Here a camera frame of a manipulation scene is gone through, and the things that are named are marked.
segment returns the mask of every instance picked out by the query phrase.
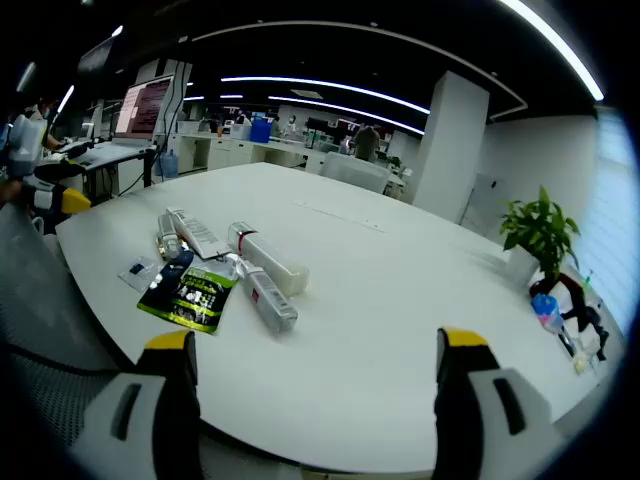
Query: black ceiling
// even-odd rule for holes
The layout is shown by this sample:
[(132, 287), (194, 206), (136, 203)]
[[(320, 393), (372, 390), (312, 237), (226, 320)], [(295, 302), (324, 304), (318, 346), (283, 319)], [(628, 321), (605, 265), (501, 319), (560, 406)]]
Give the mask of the black ceiling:
[[(191, 41), (202, 34), (259, 20), (321, 20), (365, 27), (375, 22), (379, 30), (433, 44), (487, 73), (495, 72), (499, 81), (528, 104), (526, 110), (501, 120), (593, 111), (591, 95), (560, 55), (497, 0), (432, 0), (419, 6), (396, 1), (393, 8), (386, 4), (380, 9), (371, 5), (350, 9), (338, 2), (308, 6), (280, 3), (260, 8), (243, 2), (232, 5), (199, 0), (93, 0), (92, 5), (75, 0), (42, 5), (28, 15), (25, 11), (25, 23), (36, 33), (42, 32), (51, 47), (23, 49), (22, 61), (29, 56), (40, 61), (47, 67), (48, 87), (55, 86), (62, 93), (74, 80), (80, 55), (123, 24), (124, 32), (116, 38), (108, 71), (102, 76), (101, 89), (106, 97), (121, 97), (126, 86), (133, 83), (137, 67), (160, 56), (192, 62), (191, 81), (195, 85), (188, 94), (205, 95), (214, 102), (221, 93), (242, 93), (243, 100), (252, 104), (269, 103), (268, 95), (296, 96), (290, 91), (296, 88), (293, 84), (219, 81), (224, 76), (270, 75), (345, 83), (428, 108), (435, 83), (451, 70), (490, 92), (489, 115), (521, 104), (459, 62), (380, 33), (335, 26), (263, 26)], [(590, 67), (601, 67), (592, 73), (604, 86), (602, 66), (609, 66), (608, 46), (617, 37), (603, 27), (603, 12), (582, 2), (580, 8), (570, 2), (554, 6), (573, 30), (573, 38), (580, 39), (583, 51), (591, 53)], [(183, 36), (189, 40), (179, 43)], [(124, 72), (115, 74), (120, 69)], [(424, 126), (423, 114), (393, 103), (331, 88), (297, 87), (319, 92), (327, 103), (377, 113), (417, 128)], [(605, 89), (606, 101), (610, 100), (608, 93)]]

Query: window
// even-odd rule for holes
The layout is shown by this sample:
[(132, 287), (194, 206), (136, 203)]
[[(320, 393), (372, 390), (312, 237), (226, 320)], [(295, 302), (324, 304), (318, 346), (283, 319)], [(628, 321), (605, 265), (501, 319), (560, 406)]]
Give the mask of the window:
[(591, 272), (623, 334), (635, 316), (640, 290), (640, 183), (636, 156), (622, 117), (598, 110), (594, 183), (574, 250), (580, 272)]

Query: white pillar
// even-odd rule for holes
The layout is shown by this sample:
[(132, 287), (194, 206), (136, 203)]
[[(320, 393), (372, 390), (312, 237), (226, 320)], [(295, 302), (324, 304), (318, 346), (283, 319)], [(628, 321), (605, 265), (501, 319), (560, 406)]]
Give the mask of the white pillar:
[(202, 120), (204, 116), (204, 105), (202, 103), (194, 103), (191, 105), (191, 111), (189, 112), (189, 120)]
[(476, 178), (489, 92), (452, 72), (438, 81), (416, 162), (413, 205), (459, 223)]
[(387, 157), (398, 157), (400, 161), (403, 160), (404, 150), (407, 147), (407, 140), (409, 135), (400, 130), (394, 130), (389, 142), (389, 148), (387, 149)]

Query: mesh chair back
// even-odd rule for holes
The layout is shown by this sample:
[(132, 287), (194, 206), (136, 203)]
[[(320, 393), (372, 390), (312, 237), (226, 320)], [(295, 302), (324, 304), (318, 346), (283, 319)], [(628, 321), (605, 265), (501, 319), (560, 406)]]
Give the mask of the mesh chair back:
[(12, 204), (0, 210), (0, 251), (1, 340), (76, 368), (116, 368), (71, 275)]

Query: keyboard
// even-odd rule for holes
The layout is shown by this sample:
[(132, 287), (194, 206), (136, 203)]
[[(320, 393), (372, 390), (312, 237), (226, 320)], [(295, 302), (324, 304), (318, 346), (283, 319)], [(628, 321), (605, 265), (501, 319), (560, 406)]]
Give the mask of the keyboard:
[(84, 145), (85, 143), (93, 143), (93, 142), (91, 140), (78, 140), (77, 142), (67, 143), (64, 147), (60, 147), (59, 149), (55, 150), (55, 153), (67, 153), (72, 148), (77, 147), (79, 145)]
[(96, 144), (93, 148), (74, 158), (73, 161), (88, 167), (95, 164), (115, 162), (126, 157), (133, 157), (144, 151), (145, 148), (126, 147), (111, 142), (104, 142)]

